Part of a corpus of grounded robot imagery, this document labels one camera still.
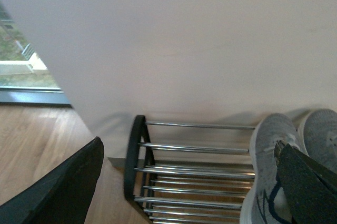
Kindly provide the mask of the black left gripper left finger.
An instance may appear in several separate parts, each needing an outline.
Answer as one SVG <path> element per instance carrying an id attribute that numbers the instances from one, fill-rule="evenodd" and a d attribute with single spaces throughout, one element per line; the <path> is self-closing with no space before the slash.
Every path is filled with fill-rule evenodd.
<path id="1" fill-rule="evenodd" d="M 1 223 L 84 223 L 104 146 L 95 137 L 20 194 L 1 205 Z"/>

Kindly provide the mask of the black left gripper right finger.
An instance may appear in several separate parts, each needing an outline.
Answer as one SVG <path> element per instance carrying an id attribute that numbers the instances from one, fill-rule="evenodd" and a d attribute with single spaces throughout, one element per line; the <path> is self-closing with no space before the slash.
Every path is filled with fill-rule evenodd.
<path id="1" fill-rule="evenodd" d="M 284 140 L 274 158 L 292 223 L 336 223 L 336 173 Z"/>

